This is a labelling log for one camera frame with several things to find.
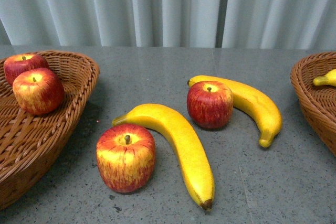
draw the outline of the banana tip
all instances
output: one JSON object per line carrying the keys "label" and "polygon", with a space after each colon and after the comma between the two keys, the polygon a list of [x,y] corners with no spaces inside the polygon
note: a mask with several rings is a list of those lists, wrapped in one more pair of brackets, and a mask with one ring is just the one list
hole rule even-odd
{"label": "banana tip", "polygon": [[318,76],[313,79],[313,84],[315,86],[322,86],[328,84],[328,78],[325,76]]}
{"label": "banana tip", "polygon": [[260,139],[259,140],[259,145],[263,148],[268,148],[271,146],[273,141],[267,140],[267,139]]}
{"label": "banana tip", "polygon": [[211,209],[212,209],[212,199],[208,199],[208,200],[204,201],[203,203],[201,203],[201,207],[205,211],[211,211]]}
{"label": "banana tip", "polygon": [[126,115],[119,116],[112,121],[112,126],[123,124],[126,122]]}
{"label": "banana tip", "polygon": [[189,88],[191,88],[191,86],[194,85],[194,84],[195,84],[195,82],[192,79],[189,79],[187,81],[187,85],[189,86]]}

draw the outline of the granite surface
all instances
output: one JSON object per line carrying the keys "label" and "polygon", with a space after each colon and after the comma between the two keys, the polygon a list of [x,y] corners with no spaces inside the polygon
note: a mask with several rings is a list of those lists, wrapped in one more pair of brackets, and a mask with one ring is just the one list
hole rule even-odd
{"label": "granite surface", "polygon": [[[0,211],[0,223],[336,223],[336,159],[304,119],[289,78],[295,62],[314,51],[0,46],[0,58],[46,49],[88,55],[100,66],[99,80],[56,162]],[[255,122],[237,109],[220,131],[197,127],[187,114],[186,82],[198,74],[270,96],[284,120],[272,146],[259,147]],[[216,181],[211,212],[192,201],[172,148],[152,130],[157,164],[146,186],[118,194],[100,178],[100,135],[116,116],[148,102],[180,111],[195,127]]]}

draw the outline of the basket rim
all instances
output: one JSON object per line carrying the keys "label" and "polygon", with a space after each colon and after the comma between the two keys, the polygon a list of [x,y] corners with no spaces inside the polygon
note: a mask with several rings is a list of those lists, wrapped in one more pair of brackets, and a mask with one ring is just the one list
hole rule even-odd
{"label": "basket rim", "polygon": [[312,110],[312,108],[314,108],[315,112],[323,115],[326,119],[328,119],[329,122],[333,124],[334,127],[336,127],[336,118],[328,110],[326,110],[307,90],[306,86],[303,84],[301,75],[303,67],[306,66],[308,63],[325,60],[326,58],[336,58],[336,51],[320,52],[317,54],[308,55],[300,59],[292,67],[290,79],[297,95],[300,99],[302,99],[300,101],[301,106],[304,106],[306,109],[309,110]]}

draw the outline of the apple stem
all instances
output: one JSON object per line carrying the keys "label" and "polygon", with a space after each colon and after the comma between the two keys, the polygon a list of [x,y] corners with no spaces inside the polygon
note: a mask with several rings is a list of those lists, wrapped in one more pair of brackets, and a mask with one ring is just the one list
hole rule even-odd
{"label": "apple stem", "polygon": [[130,135],[126,135],[124,139],[125,139],[126,144],[130,144],[130,141],[131,141]]}

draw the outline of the banana stem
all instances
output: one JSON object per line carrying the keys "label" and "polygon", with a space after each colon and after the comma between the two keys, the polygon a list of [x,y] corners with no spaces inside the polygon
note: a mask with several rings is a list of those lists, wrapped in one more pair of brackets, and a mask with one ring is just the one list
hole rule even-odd
{"label": "banana stem", "polygon": [[112,126],[116,126],[116,125],[119,125],[119,124],[123,124],[126,122],[126,115],[121,115],[115,119],[113,119],[112,121]]}
{"label": "banana stem", "polygon": [[326,76],[318,76],[314,78],[313,83],[315,86],[328,85],[328,78]]}
{"label": "banana stem", "polygon": [[268,148],[274,139],[274,135],[269,130],[263,130],[260,135],[259,144],[264,148]]}

